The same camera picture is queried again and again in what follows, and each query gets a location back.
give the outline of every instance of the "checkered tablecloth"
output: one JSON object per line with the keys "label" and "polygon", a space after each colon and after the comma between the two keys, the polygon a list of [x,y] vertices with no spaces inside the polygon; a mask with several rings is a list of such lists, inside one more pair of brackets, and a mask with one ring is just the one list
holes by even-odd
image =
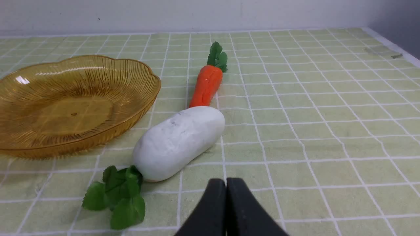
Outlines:
{"label": "checkered tablecloth", "polygon": [[[141,60],[162,79],[150,111],[105,147],[0,159],[0,236],[173,235],[207,181],[226,177],[243,178],[293,236],[417,235],[420,68],[367,50],[383,46],[378,39],[362,29],[0,39],[3,76],[100,54]],[[87,187],[107,166],[130,165],[140,136],[187,107],[214,41],[228,54],[212,102],[223,136],[172,178],[145,183],[144,222],[112,232],[110,211],[81,208]]]}

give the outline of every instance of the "white grid lines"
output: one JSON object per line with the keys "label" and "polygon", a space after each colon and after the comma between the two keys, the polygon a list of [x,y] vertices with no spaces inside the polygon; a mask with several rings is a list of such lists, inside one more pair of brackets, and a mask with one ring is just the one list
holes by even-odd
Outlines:
{"label": "white grid lines", "polygon": [[[333,88],[333,90],[336,92],[336,93],[338,93],[337,92],[337,90],[332,86],[332,84],[327,80],[327,82],[328,82],[328,84]],[[322,114],[321,114],[321,112],[319,111],[319,109],[316,107],[316,105],[315,105],[315,103],[313,102],[313,100],[312,100],[312,98],[309,96],[309,95],[307,95],[308,96],[308,98],[309,98],[309,100],[311,101],[311,103],[312,103],[312,105],[315,107],[315,109],[317,110],[317,112],[318,112],[318,114],[319,114],[319,116],[322,118],[322,120],[323,121],[325,121],[325,118],[322,116]],[[346,101],[339,95],[339,97],[340,97],[340,99],[345,103],[345,105],[347,105],[347,103],[346,103]],[[350,109],[350,111],[353,113],[353,115],[359,120],[359,117],[356,115],[356,113],[347,105],[347,107]],[[362,126],[366,129],[366,131],[369,133],[369,134],[371,134],[370,132],[369,132],[369,130],[366,128],[366,126],[361,122],[361,124],[362,124]],[[328,128],[328,130],[331,132],[331,134],[333,135],[333,137],[334,138],[336,138],[336,140],[338,141],[338,142],[340,142],[341,143],[341,145],[342,145],[342,147],[343,147],[343,150],[344,150],[344,153],[345,153],[345,155],[348,157],[348,158],[350,158],[350,156],[349,156],[349,154],[348,154],[348,152],[347,152],[347,150],[346,150],[346,147],[345,147],[345,145],[344,145],[344,143],[340,140],[340,139],[338,139],[337,138],[337,136],[334,134],[334,132],[332,131],[332,129],[331,129],[331,127],[326,123],[326,126],[327,126],[327,128]],[[349,161],[350,162],[350,164],[352,165],[352,167],[353,167],[353,169],[354,169],[354,171],[355,171],[355,173],[356,173],[356,175],[357,175],[357,178],[359,179],[359,181],[362,183],[362,184],[364,184],[364,181],[363,181],[363,179],[362,179],[362,177],[360,176],[360,174],[359,174],[359,172],[357,171],[357,169],[356,169],[356,167],[355,167],[355,165],[354,165],[354,163],[353,163],[353,161],[352,160],[350,160]],[[371,194],[371,192],[370,192],[370,190],[365,186],[364,187],[365,188],[365,190],[366,190],[366,192],[367,192],[367,194],[369,195],[369,197],[371,198],[371,200],[373,201],[373,203],[375,204],[375,206],[377,207],[377,209],[379,210],[379,212],[381,213],[381,215],[384,215],[384,213],[383,213],[383,211],[382,211],[382,209],[381,209],[381,207],[379,206],[379,204],[376,202],[376,200],[375,200],[375,198],[373,198],[373,195]],[[389,221],[388,221],[388,219],[386,219],[385,217],[384,217],[384,220],[385,220],[385,222],[386,222],[386,224],[387,224],[387,226],[389,227],[389,229],[391,230],[391,232],[392,232],[392,234],[394,235],[394,236],[396,236],[396,234],[395,234],[395,231],[394,231],[394,229],[392,228],[392,226],[391,226],[391,224],[389,223]]]}
{"label": "white grid lines", "polygon": [[[234,49],[234,54],[235,54],[235,57],[236,57],[236,52],[235,52],[235,47],[234,47],[234,44],[233,44],[232,37],[231,37],[231,42],[232,42],[232,47],[233,47],[233,49]],[[253,122],[254,127],[255,127],[255,132],[257,133],[258,142],[260,143],[261,148],[262,148],[262,157],[263,157],[263,159],[264,159],[264,164],[265,164],[265,169],[266,169],[266,171],[267,171],[268,180],[269,180],[270,185],[271,185],[271,188],[272,188],[272,190],[273,190],[274,199],[275,199],[275,201],[276,201],[276,206],[277,206],[278,214],[279,214],[280,219],[283,219],[283,214],[282,214],[282,211],[281,211],[281,208],[280,208],[280,203],[278,202],[278,198],[277,198],[277,192],[276,192],[276,191],[275,191],[275,189],[274,189],[273,179],[272,179],[272,177],[271,177],[270,169],[268,168],[268,164],[267,164],[267,157],[265,156],[265,147],[264,147],[264,144],[261,142],[260,134],[259,134],[259,131],[258,131],[258,128],[257,128],[256,122],[255,122],[254,113],[253,113],[253,112],[252,112],[252,110],[251,110],[251,102],[249,101],[249,98],[248,98],[247,88],[246,88],[246,86],[245,86],[244,78],[242,77],[242,74],[241,74],[241,68],[240,68],[240,67],[239,67],[239,74],[240,74],[241,81],[242,81],[242,85],[243,85],[243,88],[244,88],[245,97],[247,98],[248,107],[249,107],[249,110],[251,111],[252,122]]]}
{"label": "white grid lines", "polygon": [[[283,55],[283,53],[282,53],[282,51],[280,50],[280,48],[278,47],[278,44],[273,40],[273,42],[276,44],[276,46],[277,46],[277,49],[279,50],[279,52]],[[307,91],[305,90],[305,88],[303,87],[303,85],[302,84],[300,84],[300,86],[304,89],[304,91],[305,91],[305,93],[307,93]],[[280,99],[278,99],[278,101],[280,102],[280,104],[281,104],[281,107],[283,108],[283,104],[282,104],[282,102],[281,102],[281,100]],[[291,130],[292,130],[292,132],[293,132],[293,134],[294,134],[294,136],[296,137],[296,139],[299,141],[299,143],[300,143],[300,145],[302,146],[302,149],[303,149],[303,154],[304,154],[304,157],[305,157],[305,160],[306,161],[308,161],[308,157],[307,157],[307,153],[306,153],[306,148],[305,148],[305,145],[302,143],[302,141],[299,139],[299,137],[298,137],[298,135],[297,135],[297,133],[296,133],[296,131],[294,130],[294,128],[293,128],[293,126],[292,126],[292,124],[291,124],[291,122],[290,122],[290,119],[289,119],[289,116],[287,115],[287,113],[286,112],[284,112],[284,115],[286,116],[286,119],[287,119],[287,121],[288,121],[288,123],[289,123],[289,126],[290,126],[290,128],[291,128]],[[322,189],[320,188],[320,184],[319,184],[319,181],[318,181],[318,179],[317,179],[317,177],[316,177],[316,175],[315,175],[315,173],[314,173],[314,171],[313,171],[313,169],[312,169],[312,166],[310,165],[310,163],[309,162],[307,162],[307,165],[308,165],[308,168],[309,168],[309,170],[310,170],[310,172],[311,172],[311,174],[312,174],[312,177],[314,178],[314,180],[315,180],[315,183],[316,183],[316,185],[317,185],[317,188],[318,188],[318,190],[319,190],[319,192],[320,192],[320,194],[321,194],[321,197],[322,197],[322,199],[323,199],[323,201],[324,201],[324,204],[325,204],[325,206],[327,207],[327,210],[328,210],[328,213],[329,213],[329,215],[331,216],[331,218],[333,219],[333,223],[334,223],[334,227],[336,228],[336,230],[337,230],[337,233],[338,233],[338,235],[339,236],[341,236],[341,231],[340,231],[340,228],[339,228],[339,226],[338,226],[338,224],[337,224],[337,221],[334,219],[334,215],[333,215],[333,213],[332,213],[332,211],[331,211],[331,208],[330,208],[330,206],[329,206],[329,204],[328,204],[328,201],[327,201],[327,199],[326,199],[326,197],[325,197],[325,194],[324,194],[324,192],[322,191]]]}

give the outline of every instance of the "bowl rim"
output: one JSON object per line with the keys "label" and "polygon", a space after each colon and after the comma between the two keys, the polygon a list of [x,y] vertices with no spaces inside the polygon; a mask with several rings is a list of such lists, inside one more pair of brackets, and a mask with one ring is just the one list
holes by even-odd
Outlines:
{"label": "bowl rim", "polygon": [[[94,55],[94,54],[92,54],[92,55],[80,55],[80,56],[75,56],[75,57],[67,58],[67,59],[64,59],[64,60],[61,60],[61,61],[58,61],[58,62],[45,62],[45,63],[38,63],[38,64],[34,64],[34,65],[30,65],[30,66],[26,66],[26,67],[20,68],[20,69],[18,69],[18,70],[16,70],[16,71],[14,71],[14,72],[12,72],[12,73],[10,73],[10,74],[6,75],[5,77],[1,78],[1,79],[0,79],[0,85],[1,85],[1,83],[3,83],[3,81],[4,81],[4,79],[5,79],[6,77],[9,77],[9,76],[11,76],[11,75],[13,75],[13,74],[17,74],[18,72],[21,72],[21,71],[26,70],[26,69],[31,68],[31,67],[37,67],[37,66],[42,66],[42,65],[54,65],[54,64],[60,64],[60,63],[63,63],[63,62],[69,61],[69,60],[74,60],[74,59],[77,59],[77,58],[87,58],[87,57],[106,58],[106,59],[111,59],[111,60],[114,60],[114,61],[116,61],[116,60],[127,60],[127,61],[134,61],[134,62],[136,62],[136,63],[143,64],[143,65],[144,65],[144,66],[146,66],[146,68],[147,68],[147,69],[148,69],[148,70],[152,73],[152,77],[156,78],[156,79],[157,79],[157,81],[158,81],[158,86],[159,86],[159,89],[157,90],[157,93],[156,93],[156,95],[155,95],[155,97],[154,97],[154,99],[153,99],[153,101],[152,101],[152,102],[155,102],[156,97],[158,96],[158,94],[159,94],[159,92],[160,92],[160,89],[161,89],[161,87],[162,87],[162,81],[160,80],[160,78],[159,78],[159,77],[158,77],[155,73],[153,73],[153,70],[152,70],[152,69],[151,69],[151,68],[150,68],[147,64],[145,64],[144,62],[141,62],[141,61],[139,61],[139,60],[135,60],[135,59],[128,59],[128,58],[119,58],[119,59],[115,59],[115,58],[111,58],[111,57],[107,57],[107,56],[103,56],[103,55]],[[140,110],[138,110],[138,111],[136,111],[136,112],[135,112],[135,113],[133,113],[132,115],[128,116],[126,119],[124,119],[124,120],[122,120],[122,121],[120,121],[120,122],[118,122],[118,123],[114,124],[113,126],[108,127],[108,128],[106,128],[106,129],[102,130],[101,132],[96,133],[96,134],[93,134],[93,135],[88,136],[88,137],[86,137],[86,138],[91,138],[91,137],[94,137],[94,136],[100,135],[100,134],[102,134],[103,132],[106,132],[106,131],[108,131],[108,130],[110,130],[110,129],[112,129],[112,128],[115,128],[115,127],[117,127],[117,126],[119,126],[119,125],[121,125],[121,124],[123,124],[123,123],[127,122],[128,120],[132,119],[134,116],[136,116],[137,114],[139,114],[139,113],[140,113],[140,112],[142,112],[143,110],[144,110],[144,108],[143,108],[143,109],[140,109]],[[63,143],[60,143],[60,144],[51,144],[51,145],[46,145],[46,146],[41,146],[41,147],[33,147],[33,148],[28,148],[28,147],[25,147],[25,148],[4,148],[4,147],[1,147],[1,146],[0,146],[0,150],[4,150],[4,151],[8,151],[8,150],[10,150],[10,151],[22,150],[22,151],[24,151],[24,150],[44,149],[44,148],[49,148],[49,147],[56,147],[56,146],[61,146],[61,145],[66,145],[66,144],[71,144],[71,143],[75,143],[75,142],[80,142],[81,140],[84,140],[84,139],[86,139],[86,138],[83,138],[83,139],[76,139],[76,140],[72,140],[72,141],[67,141],[67,142],[63,142]]]}

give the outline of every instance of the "white wall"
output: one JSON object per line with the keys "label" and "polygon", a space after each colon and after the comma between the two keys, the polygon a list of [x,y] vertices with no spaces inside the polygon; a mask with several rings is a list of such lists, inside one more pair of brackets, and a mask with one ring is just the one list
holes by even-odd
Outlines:
{"label": "white wall", "polygon": [[383,0],[0,0],[0,35],[367,26]]}

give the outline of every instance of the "carrot leaves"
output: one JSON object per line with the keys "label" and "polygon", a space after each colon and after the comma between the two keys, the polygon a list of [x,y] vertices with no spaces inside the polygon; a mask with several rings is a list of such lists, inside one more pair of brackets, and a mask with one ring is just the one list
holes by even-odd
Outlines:
{"label": "carrot leaves", "polygon": [[82,207],[100,211],[110,208],[111,229],[121,230],[144,220],[146,206],[140,196],[142,174],[134,165],[117,170],[115,166],[105,169],[103,183],[93,182],[84,198]]}
{"label": "carrot leaves", "polygon": [[218,42],[214,42],[210,48],[210,54],[207,58],[207,65],[218,67],[222,72],[226,72],[228,56],[225,52],[222,52],[223,48]]}

